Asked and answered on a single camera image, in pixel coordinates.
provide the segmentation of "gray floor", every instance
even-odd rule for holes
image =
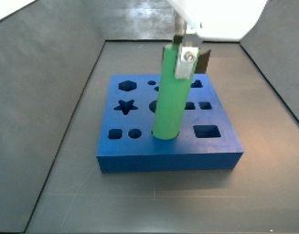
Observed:
[[[27,232],[299,232],[299,126],[237,44],[204,44],[245,149],[235,170],[101,175],[108,77],[157,73],[162,45],[105,44]]]

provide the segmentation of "blue foam block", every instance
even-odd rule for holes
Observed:
[[[177,137],[152,136],[158,81],[160,75],[110,77],[96,152],[101,172],[233,168],[243,147],[206,75],[193,76]]]

